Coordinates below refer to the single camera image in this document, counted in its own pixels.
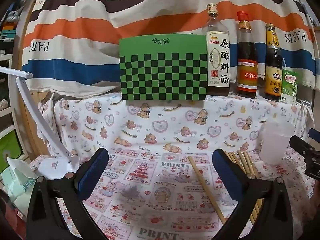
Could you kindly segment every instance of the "checkerboard pattern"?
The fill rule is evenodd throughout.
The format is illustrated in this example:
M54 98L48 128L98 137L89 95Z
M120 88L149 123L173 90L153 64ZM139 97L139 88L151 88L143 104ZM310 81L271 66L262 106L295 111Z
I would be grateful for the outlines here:
M120 57L122 99L205 100L207 55L158 53Z

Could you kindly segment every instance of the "lamp base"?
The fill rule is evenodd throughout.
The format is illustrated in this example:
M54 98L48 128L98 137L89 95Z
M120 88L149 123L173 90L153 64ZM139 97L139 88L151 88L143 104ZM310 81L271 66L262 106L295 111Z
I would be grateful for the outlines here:
M47 158L43 159L37 170L38 175L46 179L61 179L68 172L76 173L80 165L80 157L73 156L71 162L67 158Z

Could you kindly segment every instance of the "cooking wine bottle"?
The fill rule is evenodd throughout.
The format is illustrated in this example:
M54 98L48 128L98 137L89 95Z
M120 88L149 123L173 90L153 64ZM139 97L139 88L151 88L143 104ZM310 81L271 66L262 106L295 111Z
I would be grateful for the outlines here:
M230 48L229 31L218 20L217 5L207 5L209 20L202 28L208 50L207 94L228 96L230 89Z
M282 57L276 29L273 24L266 24L266 81L265 98L279 101L282 85Z
M254 37L248 14L240 11L237 15L239 29L237 33L238 64L236 93L243 97L255 98L258 82L258 62Z

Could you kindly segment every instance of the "printed fabric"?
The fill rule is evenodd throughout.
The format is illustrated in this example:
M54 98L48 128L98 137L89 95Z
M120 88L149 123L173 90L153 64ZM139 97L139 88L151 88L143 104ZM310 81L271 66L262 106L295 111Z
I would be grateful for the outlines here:
M225 217L232 200L212 164L212 152L248 151L260 178L282 177L294 217L295 238L309 216L314 180L304 174L301 155L289 146L278 165L259 158L266 120L289 122L308 141L313 127L310 108L268 101L207 96L203 102L123 101L120 93L84 100L55 95L39 106L56 136L86 162L99 147L109 152L109 164L91 197L89 213L109 239L211 239L222 227L189 161L191 155ZM52 155L59 154L43 136ZM62 200L69 229L78 232ZM250 231L248 222L243 235Z

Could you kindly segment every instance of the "translucent cup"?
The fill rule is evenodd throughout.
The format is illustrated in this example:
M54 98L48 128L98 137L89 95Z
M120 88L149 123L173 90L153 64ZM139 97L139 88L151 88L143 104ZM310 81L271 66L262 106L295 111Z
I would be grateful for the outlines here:
M260 158L268 164L278 164L294 135L294 126L286 121L277 122L268 119L262 132L262 148Z

